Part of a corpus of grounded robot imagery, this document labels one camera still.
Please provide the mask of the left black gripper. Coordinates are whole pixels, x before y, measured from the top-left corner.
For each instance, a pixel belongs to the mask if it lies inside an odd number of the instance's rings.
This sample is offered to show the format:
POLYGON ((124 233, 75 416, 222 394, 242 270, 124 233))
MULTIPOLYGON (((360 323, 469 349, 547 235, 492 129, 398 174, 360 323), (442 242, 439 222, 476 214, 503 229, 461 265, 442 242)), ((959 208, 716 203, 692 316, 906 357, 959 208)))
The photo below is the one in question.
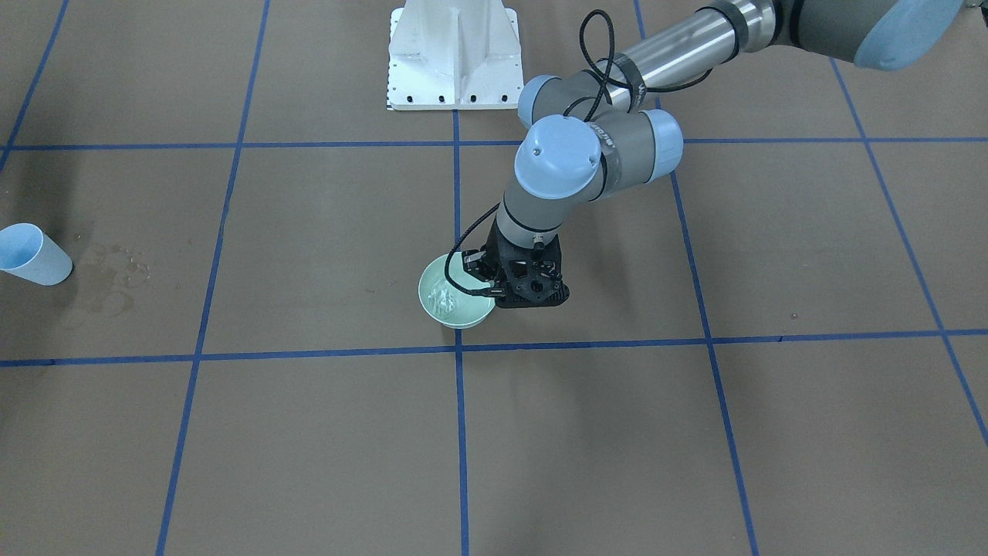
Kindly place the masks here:
POLYGON ((463 271, 482 283, 469 287, 472 294, 494 299, 502 309, 558 307, 570 296, 557 237, 523 249, 501 232, 491 232, 482 249, 463 253, 463 271))

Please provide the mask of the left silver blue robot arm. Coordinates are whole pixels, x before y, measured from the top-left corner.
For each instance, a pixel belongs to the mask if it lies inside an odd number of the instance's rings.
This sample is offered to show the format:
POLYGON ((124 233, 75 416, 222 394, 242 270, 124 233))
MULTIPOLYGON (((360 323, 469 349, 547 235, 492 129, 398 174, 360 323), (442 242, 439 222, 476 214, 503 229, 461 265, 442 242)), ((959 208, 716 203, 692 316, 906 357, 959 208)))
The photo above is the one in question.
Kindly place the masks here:
POLYGON ((516 108, 528 133, 514 181, 481 249, 452 247, 445 281, 497 307, 555 307, 569 296, 558 237, 571 212, 671 174, 684 138, 648 100, 685 90, 721 64, 770 46, 896 71, 921 59, 952 25, 960 1, 710 1, 687 19, 572 77, 540 75, 516 108))

